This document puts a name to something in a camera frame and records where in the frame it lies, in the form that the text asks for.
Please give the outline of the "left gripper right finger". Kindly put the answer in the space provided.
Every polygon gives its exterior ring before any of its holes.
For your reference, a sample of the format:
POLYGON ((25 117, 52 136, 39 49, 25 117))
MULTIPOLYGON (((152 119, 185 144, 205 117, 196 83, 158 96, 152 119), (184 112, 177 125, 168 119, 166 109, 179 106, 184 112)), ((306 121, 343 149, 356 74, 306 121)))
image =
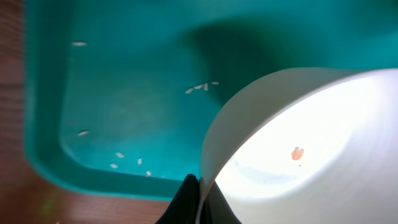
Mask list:
POLYGON ((241 224, 214 183, 200 210, 200 224, 241 224))

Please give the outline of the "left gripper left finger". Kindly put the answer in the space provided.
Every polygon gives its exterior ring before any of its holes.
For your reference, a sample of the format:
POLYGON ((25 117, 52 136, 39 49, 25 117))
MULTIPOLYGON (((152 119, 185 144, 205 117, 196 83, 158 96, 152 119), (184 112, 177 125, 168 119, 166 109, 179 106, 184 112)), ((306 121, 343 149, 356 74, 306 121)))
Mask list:
POLYGON ((199 204, 199 181, 193 174, 183 180, 178 192, 156 224, 193 224, 199 204))

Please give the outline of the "white bowl with peanuts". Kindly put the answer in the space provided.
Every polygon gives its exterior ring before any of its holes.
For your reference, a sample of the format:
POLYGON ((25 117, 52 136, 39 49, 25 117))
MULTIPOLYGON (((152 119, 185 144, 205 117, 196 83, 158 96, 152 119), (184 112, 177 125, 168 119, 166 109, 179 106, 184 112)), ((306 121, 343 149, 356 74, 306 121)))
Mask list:
POLYGON ((197 223, 214 183, 241 223, 396 223, 397 70, 252 82, 205 136, 197 223))

